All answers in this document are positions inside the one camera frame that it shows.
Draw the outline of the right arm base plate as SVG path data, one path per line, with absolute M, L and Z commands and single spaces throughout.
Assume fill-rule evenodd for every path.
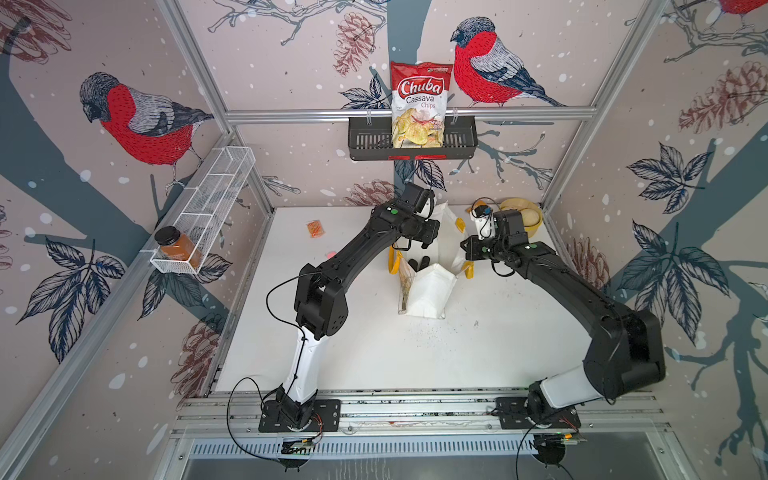
M 503 430 L 554 428 L 578 430 L 581 421 L 575 407 L 554 408 L 543 400 L 523 397 L 497 397 L 491 415 L 498 418 Z

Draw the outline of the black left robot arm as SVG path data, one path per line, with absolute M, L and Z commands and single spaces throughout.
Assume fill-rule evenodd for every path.
M 314 266 L 306 264 L 295 276 L 295 354 L 286 380 L 276 388 L 275 400 L 285 422 L 304 428 L 314 415 L 320 357 L 326 340 L 335 335 L 349 315 L 346 293 L 359 274 L 381 252 L 404 238 L 429 247 L 440 222 L 432 217 L 436 195 L 414 183 L 394 199 L 372 208 L 361 231 L 335 256 Z

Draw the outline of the yellow bamboo steamer basket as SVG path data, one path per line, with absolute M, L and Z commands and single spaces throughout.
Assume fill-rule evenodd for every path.
M 525 231 L 529 237 L 535 235 L 543 223 L 543 213 L 540 207 L 524 198 L 509 198 L 501 203 L 502 210 L 515 210 L 521 213 Z

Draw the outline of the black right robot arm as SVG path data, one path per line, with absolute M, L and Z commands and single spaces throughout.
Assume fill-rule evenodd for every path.
M 529 386 L 527 411 L 532 421 L 547 422 L 574 405 L 613 401 L 664 380 L 661 322 L 651 311 L 614 302 L 568 267 L 550 246 L 531 243 L 521 212 L 480 205 L 471 210 L 471 217 L 477 233 L 461 242 L 466 259 L 502 263 L 513 275 L 542 288 L 591 338 L 579 366 Z

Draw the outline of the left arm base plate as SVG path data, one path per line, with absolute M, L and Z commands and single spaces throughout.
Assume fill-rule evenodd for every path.
M 341 401 L 309 399 L 299 405 L 289 398 L 268 400 L 261 412 L 260 433 L 336 432 L 341 417 Z

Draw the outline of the orange sauce jar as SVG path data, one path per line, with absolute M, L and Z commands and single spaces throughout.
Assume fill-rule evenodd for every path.
M 175 226 L 165 226 L 158 229 L 154 234 L 154 239 L 168 259 L 187 262 L 195 270 L 200 267 L 202 263 L 201 252 L 192 239 Z

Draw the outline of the white tote pouch yellow handles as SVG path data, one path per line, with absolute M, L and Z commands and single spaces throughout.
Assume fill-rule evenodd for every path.
M 443 319 L 448 300 L 459 279 L 474 277 L 474 263 L 465 259 L 460 243 L 468 238 L 465 221 L 446 203 L 435 207 L 432 218 L 440 222 L 437 238 L 427 249 L 417 242 L 401 239 L 388 251 L 388 271 L 399 278 L 400 315 Z M 430 265 L 415 272 L 410 259 L 418 264 L 424 256 Z

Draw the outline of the Chuba cassava chips bag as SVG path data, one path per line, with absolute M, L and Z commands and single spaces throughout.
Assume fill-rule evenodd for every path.
M 453 66 L 392 62 L 390 68 L 393 147 L 442 147 Z

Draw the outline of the orange snack packet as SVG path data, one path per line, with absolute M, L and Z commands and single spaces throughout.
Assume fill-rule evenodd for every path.
M 311 238 L 320 238 L 325 234 L 325 230 L 320 220 L 312 220 L 307 224 L 307 230 Z

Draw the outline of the aluminium rail frame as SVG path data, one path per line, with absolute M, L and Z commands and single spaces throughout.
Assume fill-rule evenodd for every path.
M 260 433 L 264 405 L 249 393 L 214 395 L 185 403 L 170 428 L 166 463 L 177 469 L 193 458 L 256 460 L 383 458 L 417 454 L 523 454 L 541 437 L 559 436 L 567 452 L 597 444 L 605 434 L 640 438 L 639 450 L 661 460 L 671 448 L 668 427 L 655 397 L 629 394 L 609 405 L 594 401 L 576 406 L 581 428 L 503 430 L 491 415 L 497 397 L 522 397 L 516 389 L 431 391 L 331 390 L 320 399 L 341 401 L 336 432 Z

